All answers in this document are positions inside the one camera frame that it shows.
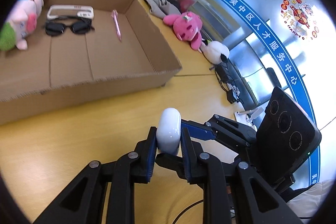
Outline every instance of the blue banner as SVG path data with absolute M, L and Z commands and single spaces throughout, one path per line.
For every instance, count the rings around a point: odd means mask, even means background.
M 311 101 L 298 68 L 290 57 L 285 46 L 264 20 L 243 0 L 222 0 L 227 4 L 255 33 L 264 44 L 270 55 L 280 68 L 294 100 L 305 110 L 316 124 Z M 320 147 L 308 159 L 310 166 L 309 185 L 320 178 Z

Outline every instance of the wooden table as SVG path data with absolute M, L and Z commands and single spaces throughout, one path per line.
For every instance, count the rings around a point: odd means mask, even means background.
M 59 192 L 91 160 L 117 160 L 147 137 L 161 112 L 177 108 L 183 119 L 205 122 L 214 113 L 234 118 L 240 105 L 230 105 L 206 59 L 179 42 L 161 21 L 153 19 L 166 36 L 184 69 L 163 88 L 108 98 L 45 113 L 0 126 L 1 174 L 26 216 L 34 221 Z M 235 154 L 215 141 L 204 150 L 222 161 Z M 149 184 L 135 186 L 137 224 L 171 224 L 187 206 L 202 199 L 202 190 L 176 173 L 157 165 Z M 202 205 L 179 220 L 202 223 Z

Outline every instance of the metal bolt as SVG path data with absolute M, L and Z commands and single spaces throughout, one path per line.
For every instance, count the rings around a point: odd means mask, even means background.
M 96 168 L 96 167 L 99 166 L 99 161 L 98 161 L 98 160 L 93 160 L 93 161 L 91 161 L 91 162 L 89 163 L 89 166 L 90 166 L 91 168 Z
M 210 155 L 209 155 L 208 153 L 203 152 L 203 153 L 201 153 L 201 154 L 199 155 L 199 157 L 200 157 L 202 160 L 207 160 L 208 158 L 210 158 Z
M 137 152 L 129 152 L 128 153 L 128 157 L 130 159 L 136 159 L 139 156 L 139 154 Z
M 248 163 L 247 162 L 244 162 L 244 161 L 241 161 L 239 164 L 238 164 L 239 168 L 241 169 L 247 169 L 249 167 Z

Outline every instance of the sunglasses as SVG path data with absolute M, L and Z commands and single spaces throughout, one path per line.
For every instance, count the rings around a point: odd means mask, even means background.
M 78 21 L 71 25 L 55 22 L 55 20 L 61 19 L 78 19 Z M 94 27 L 92 27 L 91 19 L 77 16 L 59 16 L 53 20 L 47 20 L 43 27 L 46 34 L 51 37 L 63 34 L 66 28 L 69 28 L 74 34 L 85 34 L 91 30 L 95 30 Z

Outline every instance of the stuffed animal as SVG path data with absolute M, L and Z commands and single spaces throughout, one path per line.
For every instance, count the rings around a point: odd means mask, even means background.
M 204 41 L 201 43 L 201 51 L 205 58 L 212 64 L 218 65 L 221 62 L 227 62 L 229 49 L 218 41 Z
M 168 26 L 173 26 L 176 37 L 181 41 L 189 41 L 193 50 L 199 50 L 202 42 L 200 30 L 202 20 L 193 12 L 185 12 L 182 15 L 167 15 L 163 22 Z
M 15 46 L 20 50 L 28 48 L 24 39 L 36 29 L 43 0 L 18 0 L 0 31 L 0 50 L 8 51 Z

